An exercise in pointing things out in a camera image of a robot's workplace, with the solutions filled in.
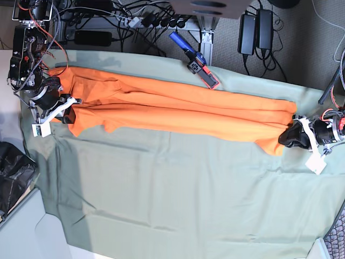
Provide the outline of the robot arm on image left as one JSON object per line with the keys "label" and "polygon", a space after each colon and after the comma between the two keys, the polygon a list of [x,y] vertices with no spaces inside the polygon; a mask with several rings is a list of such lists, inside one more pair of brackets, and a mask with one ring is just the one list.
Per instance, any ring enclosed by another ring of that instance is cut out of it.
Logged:
{"label": "robot arm on image left", "polygon": [[81,103],[63,94],[58,76],[44,76],[48,71],[43,59],[57,43],[61,28],[60,14],[53,1],[15,1],[12,20],[15,27],[8,83],[13,93],[32,112],[35,123],[58,119],[63,124],[75,122],[74,104]]}

